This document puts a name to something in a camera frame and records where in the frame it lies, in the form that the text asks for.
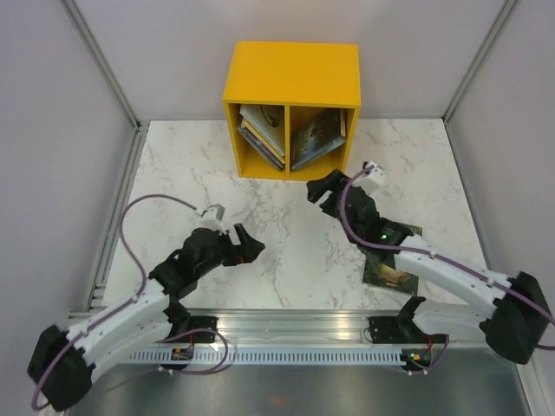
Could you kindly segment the dark Wuthering Heights book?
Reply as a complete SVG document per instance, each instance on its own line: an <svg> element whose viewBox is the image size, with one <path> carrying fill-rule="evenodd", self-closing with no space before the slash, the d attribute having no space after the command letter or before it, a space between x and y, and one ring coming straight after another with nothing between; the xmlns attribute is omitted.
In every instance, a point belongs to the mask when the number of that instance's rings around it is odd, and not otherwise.
<svg viewBox="0 0 555 416"><path fill-rule="evenodd" d="M291 136L291 170L298 171L342 146L347 139L346 114L326 108Z"/></svg>

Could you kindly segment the green Alice Wonderland book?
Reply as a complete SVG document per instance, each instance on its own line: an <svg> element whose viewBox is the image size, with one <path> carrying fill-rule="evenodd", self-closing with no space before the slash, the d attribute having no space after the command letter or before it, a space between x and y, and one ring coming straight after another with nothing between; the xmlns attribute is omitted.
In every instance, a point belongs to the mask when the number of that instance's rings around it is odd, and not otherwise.
<svg viewBox="0 0 555 416"><path fill-rule="evenodd" d="M400 223L402 230L395 224L383 220L367 232L365 237L374 244L400 245L410 230L414 235L423 235L421 226ZM409 296L416 296L419 287L419 277L405 271L395 269L393 264L394 252L385 250L383 253L370 251L366 253L362 282L380 289L392 290Z"/></svg>

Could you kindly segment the yellow notebook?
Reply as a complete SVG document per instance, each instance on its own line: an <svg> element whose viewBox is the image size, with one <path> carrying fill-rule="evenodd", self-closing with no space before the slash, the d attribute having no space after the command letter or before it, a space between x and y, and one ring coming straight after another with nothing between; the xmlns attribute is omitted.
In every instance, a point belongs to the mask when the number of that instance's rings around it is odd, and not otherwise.
<svg viewBox="0 0 555 416"><path fill-rule="evenodd" d="M275 150L271 144L260 134L258 133L255 129L250 128L250 127L242 127L243 131L246 131L247 133L249 133L251 136L255 137L258 142L262 145L264 145L264 147L272 154L274 155L281 163L285 163L285 158L284 156L280 155L278 153L277 150Z"/></svg>

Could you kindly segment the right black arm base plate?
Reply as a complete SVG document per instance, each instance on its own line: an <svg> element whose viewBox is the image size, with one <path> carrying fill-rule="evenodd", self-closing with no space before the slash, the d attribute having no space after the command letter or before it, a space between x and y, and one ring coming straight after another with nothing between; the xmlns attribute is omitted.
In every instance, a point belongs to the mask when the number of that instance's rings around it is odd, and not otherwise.
<svg viewBox="0 0 555 416"><path fill-rule="evenodd" d="M374 344L443 344L444 334L426 334L412 321L399 321L395 316L368 318L369 334Z"/></svg>

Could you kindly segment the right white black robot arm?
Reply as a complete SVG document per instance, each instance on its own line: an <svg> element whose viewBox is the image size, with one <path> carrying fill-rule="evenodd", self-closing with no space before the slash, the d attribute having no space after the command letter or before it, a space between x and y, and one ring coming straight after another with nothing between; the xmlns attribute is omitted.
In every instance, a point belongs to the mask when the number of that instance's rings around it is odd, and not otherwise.
<svg viewBox="0 0 555 416"><path fill-rule="evenodd" d="M443 308L413 296L395 318L397 334L409 342L427 335L484 341L502 358L528 363L554 322L538 280L525 272L508 276L459 260L406 225L383 217L371 194L384 180L374 163L354 177L335 169L308 181L307 199L337 219L347 239L369 260L418 276L463 301Z"/></svg>

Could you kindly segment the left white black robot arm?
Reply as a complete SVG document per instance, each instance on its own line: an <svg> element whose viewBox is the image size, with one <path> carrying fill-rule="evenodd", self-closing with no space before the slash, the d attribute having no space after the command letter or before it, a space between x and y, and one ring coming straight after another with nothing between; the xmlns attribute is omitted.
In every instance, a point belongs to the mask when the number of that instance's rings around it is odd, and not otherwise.
<svg viewBox="0 0 555 416"><path fill-rule="evenodd" d="M193 230L181 248L123 299L70 327L52 324L44 329L27 369L36 384L32 408L68 410L133 351L156 341L183 341L189 334L190 314L181 299L212 270L253 263L265 248L242 224L233 229L237 244L228 231Z"/></svg>

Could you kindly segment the clear plastic file folder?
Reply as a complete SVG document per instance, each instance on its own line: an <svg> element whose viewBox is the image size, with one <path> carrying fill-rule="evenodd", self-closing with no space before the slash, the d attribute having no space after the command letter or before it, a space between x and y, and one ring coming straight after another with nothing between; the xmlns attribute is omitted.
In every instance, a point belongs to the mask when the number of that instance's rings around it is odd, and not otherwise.
<svg viewBox="0 0 555 416"><path fill-rule="evenodd" d="M285 156L283 106L242 104L239 113L280 156Z"/></svg>

